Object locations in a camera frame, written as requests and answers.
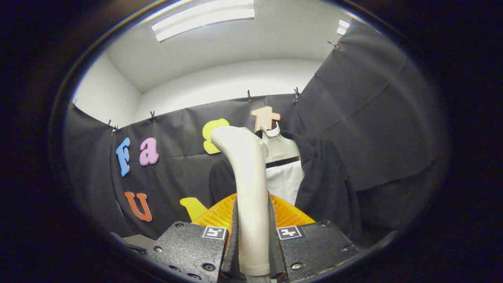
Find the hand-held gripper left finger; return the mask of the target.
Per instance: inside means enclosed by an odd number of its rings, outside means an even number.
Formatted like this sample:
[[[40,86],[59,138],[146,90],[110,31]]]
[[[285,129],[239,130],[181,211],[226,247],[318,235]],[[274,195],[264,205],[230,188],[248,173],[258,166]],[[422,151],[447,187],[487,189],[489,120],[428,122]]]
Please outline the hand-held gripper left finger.
[[[239,277],[237,196],[211,208],[194,197],[183,198],[190,222],[177,221],[146,252],[165,268],[206,283],[229,283]]]

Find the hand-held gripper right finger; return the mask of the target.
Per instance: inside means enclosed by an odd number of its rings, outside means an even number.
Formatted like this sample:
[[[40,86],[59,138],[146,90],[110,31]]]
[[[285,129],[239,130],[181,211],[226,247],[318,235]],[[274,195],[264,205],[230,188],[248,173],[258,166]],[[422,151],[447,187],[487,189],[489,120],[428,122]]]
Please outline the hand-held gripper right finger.
[[[314,221],[281,198],[270,195],[274,219],[270,236],[271,277],[299,283],[338,269],[360,249],[331,221]]]

